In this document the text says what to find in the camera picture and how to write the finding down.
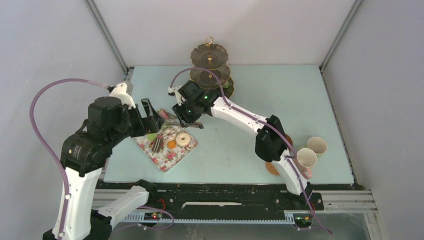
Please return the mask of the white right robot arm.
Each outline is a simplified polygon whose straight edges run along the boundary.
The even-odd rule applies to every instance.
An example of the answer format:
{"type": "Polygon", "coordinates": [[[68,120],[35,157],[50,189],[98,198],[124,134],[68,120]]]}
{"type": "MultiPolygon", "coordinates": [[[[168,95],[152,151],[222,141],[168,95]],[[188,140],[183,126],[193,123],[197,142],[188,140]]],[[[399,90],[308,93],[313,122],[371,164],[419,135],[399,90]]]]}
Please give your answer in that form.
{"type": "Polygon", "coordinates": [[[294,164],[295,155],[275,115],[264,117],[250,112],[229,101],[219,90],[200,88],[193,81],[182,86],[168,87],[168,94],[176,98],[172,107],[183,127],[196,122],[202,115],[225,120],[255,138],[255,154],[271,163],[277,170],[291,194],[291,204],[304,209],[311,202],[306,191],[308,181],[294,164]]]}

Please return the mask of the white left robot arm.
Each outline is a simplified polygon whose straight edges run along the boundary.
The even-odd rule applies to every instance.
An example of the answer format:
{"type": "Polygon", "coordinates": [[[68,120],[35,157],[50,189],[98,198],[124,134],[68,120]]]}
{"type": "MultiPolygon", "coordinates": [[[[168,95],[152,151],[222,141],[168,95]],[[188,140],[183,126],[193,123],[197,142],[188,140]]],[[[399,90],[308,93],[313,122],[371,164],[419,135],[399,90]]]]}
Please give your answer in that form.
{"type": "Polygon", "coordinates": [[[146,117],[141,116],[132,88],[127,81],[108,87],[109,95],[88,106],[87,119],[54,157],[63,177],[62,197],[56,223],[43,239],[107,240],[132,211],[156,206],[157,186],[141,179],[110,204],[93,208],[95,189],[113,148],[126,138],[157,133],[164,122],[147,98],[141,101],[146,117]]]}

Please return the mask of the stainless steel serving tongs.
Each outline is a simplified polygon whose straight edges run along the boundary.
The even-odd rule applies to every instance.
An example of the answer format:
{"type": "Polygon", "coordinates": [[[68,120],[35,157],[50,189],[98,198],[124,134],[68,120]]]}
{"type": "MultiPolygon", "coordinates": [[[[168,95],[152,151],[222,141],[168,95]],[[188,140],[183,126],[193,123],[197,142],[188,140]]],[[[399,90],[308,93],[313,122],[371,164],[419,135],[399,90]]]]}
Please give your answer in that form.
{"type": "Polygon", "coordinates": [[[178,117],[170,112],[165,113],[164,122],[166,121],[173,122],[173,126],[183,127],[178,117]]]}

